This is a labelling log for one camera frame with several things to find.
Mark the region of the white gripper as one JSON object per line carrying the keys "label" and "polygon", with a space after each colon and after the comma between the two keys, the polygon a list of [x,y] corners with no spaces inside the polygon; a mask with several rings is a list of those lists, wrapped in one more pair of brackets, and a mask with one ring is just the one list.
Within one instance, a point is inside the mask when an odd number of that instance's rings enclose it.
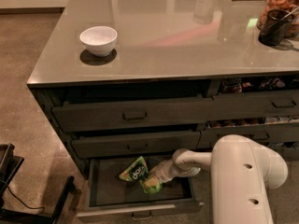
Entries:
{"label": "white gripper", "polygon": [[144,186],[147,188],[158,187],[160,185],[160,181],[167,183],[177,176],[176,166],[171,160],[162,161],[149,171],[149,175],[156,175],[156,177],[147,178],[144,181]]}

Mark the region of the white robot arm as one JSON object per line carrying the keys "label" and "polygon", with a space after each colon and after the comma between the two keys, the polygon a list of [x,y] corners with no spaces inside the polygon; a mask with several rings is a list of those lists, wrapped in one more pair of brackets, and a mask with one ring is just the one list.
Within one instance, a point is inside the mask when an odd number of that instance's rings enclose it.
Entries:
{"label": "white robot arm", "polygon": [[285,183],[288,167],[276,151],[245,136],[225,135],[210,152],[178,149],[149,172],[146,184],[191,177],[204,168],[211,176],[214,224],[274,224],[266,190]]}

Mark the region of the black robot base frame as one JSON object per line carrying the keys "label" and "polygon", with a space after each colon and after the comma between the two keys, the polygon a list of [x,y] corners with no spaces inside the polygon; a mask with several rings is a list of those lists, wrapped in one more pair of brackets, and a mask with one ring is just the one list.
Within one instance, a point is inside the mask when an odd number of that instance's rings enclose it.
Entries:
{"label": "black robot base frame", "polygon": [[[28,183],[25,184],[24,188],[12,185],[15,175],[19,172],[24,162],[24,157],[15,155],[14,149],[15,146],[11,143],[0,145],[0,224],[59,224],[59,218],[63,212],[68,194],[76,192],[74,177],[69,176],[66,179],[53,212],[49,216],[44,216],[44,206],[31,206],[19,196],[20,190],[28,190],[30,194],[33,194],[29,190]],[[24,207],[32,210],[32,213],[5,208],[4,194],[6,192],[9,192]]]}

